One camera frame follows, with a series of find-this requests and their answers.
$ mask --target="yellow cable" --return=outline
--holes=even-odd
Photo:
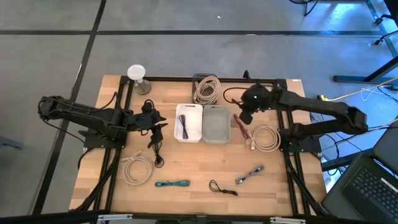
[[[373,88],[377,88],[377,87],[382,86],[382,85],[384,85],[384,84],[386,84],[386,83],[392,82],[392,81],[394,81],[394,80],[396,80],[396,79],[398,79],[398,77],[397,77],[397,78],[392,78],[392,79],[390,79],[390,80],[388,80],[388,81],[385,81],[385,82],[380,83],[380,84],[378,84],[378,85],[375,85],[375,86],[373,86],[373,87],[370,87],[370,88],[367,88],[367,89],[362,89],[362,90],[359,90],[359,91],[356,91],[356,92],[354,92],[354,93],[350,93],[350,94],[347,94],[347,95],[344,95],[344,96],[339,96],[339,97],[334,98],[334,99],[328,99],[328,98],[326,98],[326,97],[323,96],[323,95],[320,95],[320,97],[321,97],[321,100],[323,100],[323,101],[335,101],[335,100],[340,100],[340,99],[345,98],[345,97],[347,97],[347,96],[352,96],[352,95],[355,95],[355,94],[357,94],[357,93],[361,93],[362,91],[366,91],[366,90],[371,90],[371,89],[373,89]]]

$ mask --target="wooden table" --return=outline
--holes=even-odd
[[[105,105],[118,90],[120,76],[106,75],[103,78],[96,107]],[[174,138],[175,109],[179,103],[191,103],[190,82],[151,82],[152,91],[145,96],[133,93],[130,109],[140,113],[146,99],[152,99],[155,108],[167,118],[169,125],[162,129],[164,136],[160,155],[165,164],[162,168],[154,168],[153,176],[142,185],[128,185],[123,180],[123,163],[119,163],[118,175],[112,201],[112,212],[125,213],[174,213],[174,214],[207,214],[207,215],[291,215],[287,175],[283,155],[279,151],[261,152],[250,150],[243,138],[238,125],[231,121],[231,140],[225,145],[205,144],[201,140],[197,144],[180,143]],[[232,86],[250,86],[250,83],[222,83],[221,92]],[[290,91],[304,95],[301,80],[287,80]],[[227,98],[239,99],[243,90],[227,92]],[[232,114],[240,114],[236,105],[228,104],[222,97],[219,105],[227,105]],[[254,114],[254,119],[248,129],[259,123],[265,123],[278,128],[276,111]],[[308,112],[294,111],[294,122],[307,124],[310,122]],[[126,147],[121,158],[131,157],[138,150],[155,159],[152,148],[147,149],[149,136],[140,133],[129,133]],[[100,176],[104,149],[95,149],[87,154],[81,162],[75,184],[70,208],[76,208],[93,190]],[[319,160],[313,155],[302,153],[302,167],[305,183],[309,191],[320,202],[326,195],[322,170]],[[235,185],[234,180],[250,172],[256,166],[264,164],[265,170],[251,177],[241,185]],[[140,179],[147,174],[146,165],[134,162],[131,167],[132,176]],[[154,183],[163,180],[191,181],[189,187],[154,187]],[[238,192],[239,196],[211,192],[209,181],[215,179],[222,189]],[[299,211],[302,201],[299,188],[295,187]],[[108,186],[103,190],[106,198]]]

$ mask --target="coiled white cable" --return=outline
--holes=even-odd
[[[121,159],[121,162],[125,162],[125,164],[123,165],[123,179],[128,184],[131,184],[131,185],[143,184],[149,180],[149,178],[152,176],[152,173],[154,172],[154,168],[153,168],[151,159],[147,156],[144,156],[144,155],[140,156],[140,155],[141,155],[141,151],[138,151],[130,158]],[[130,167],[131,167],[132,162],[134,162],[134,161],[141,161],[147,165],[149,173],[148,173],[148,176],[144,180],[138,181],[131,177]]]
[[[271,133],[273,140],[270,144],[261,144],[256,140],[256,135],[262,129]],[[258,148],[262,152],[273,152],[280,146],[280,134],[278,130],[268,124],[260,124],[254,127],[250,132],[250,143],[251,149]]]
[[[213,92],[208,96],[203,96],[203,92],[209,87],[213,89]],[[204,78],[199,84],[196,84],[196,88],[193,94],[193,101],[198,104],[210,105],[216,103],[221,83],[217,77],[209,76]]]

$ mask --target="gray plastic tray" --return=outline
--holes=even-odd
[[[227,106],[206,105],[203,109],[203,140],[225,144],[231,139],[231,113]]]

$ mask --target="white cable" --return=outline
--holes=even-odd
[[[221,88],[221,83],[218,80],[218,78],[216,78],[214,76],[208,76],[208,77],[204,78],[199,84],[197,82],[195,82],[195,85],[197,88],[193,94],[193,101],[195,103],[202,104],[202,105],[210,105],[210,104],[214,104],[217,102],[218,94],[219,94],[220,88]],[[203,92],[207,88],[212,88],[213,92],[210,95],[205,96],[205,95],[203,95]]]
[[[149,180],[149,178],[152,176],[152,173],[154,172],[154,168],[153,168],[151,159],[147,156],[140,156],[140,155],[141,155],[141,151],[138,151],[135,153],[134,156],[132,156],[130,158],[121,159],[121,162],[125,162],[125,164],[123,165],[123,179],[128,184],[131,184],[131,185],[143,184]],[[134,162],[134,161],[141,161],[147,165],[149,172],[148,172],[148,176],[144,180],[138,181],[131,177],[130,166],[131,166],[132,162]]]
[[[380,127],[378,127],[378,128],[375,128],[375,129],[373,129],[372,131],[368,131],[368,132],[366,132],[366,133],[359,134],[359,135],[354,136],[354,137],[352,137],[352,138],[350,138],[350,139],[344,139],[344,140],[342,140],[341,142],[338,142],[338,143],[336,143],[336,144],[334,144],[334,145],[332,145],[332,146],[329,146],[329,147],[323,149],[322,151],[325,151],[325,150],[327,150],[327,149],[330,149],[331,147],[335,147],[335,146],[337,146],[337,145],[339,145],[339,144],[341,144],[341,143],[344,143],[344,142],[346,142],[346,141],[350,141],[350,140],[352,140],[352,139],[355,139],[355,138],[364,136],[365,134],[369,134],[369,133],[378,131],[378,130],[380,130],[380,129],[382,129],[382,128],[386,128],[386,127],[389,126],[391,123],[394,123],[394,122],[396,122],[396,121],[398,121],[398,118],[395,119],[395,120],[393,120],[393,121],[390,121],[390,122],[388,122],[387,124],[384,124],[384,125],[382,125],[382,126],[380,126]]]
[[[271,136],[273,138],[272,142],[270,144],[260,144],[256,140],[256,135],[260,130],[266,130],[271,133]],[[274,127],[269,126],[268,124],[260,124],[257,125],[256,127],[253,128],[250,134],[250,143],[251,143],[251,149],[258,148],[262,152],[272,152],[275,151],[279,148],[280,146],[280,134],[278,130],[276,130]]]
[[[367,89],[365,89],[365,88],[362,88],[362,89],[361,89],[361,98],[362,98],[362,101],[368,100],[369,96],[370,96],[372,93],[382,94],[382,93],[375,92],[376,90],[377,90],[377,88],[373,89],[372,91],[371,91],[371,90],[367,90]],[[369,91],[369,92],[370,92],[370,93],[366,96],[365,99],[363,98],[363,91]]]

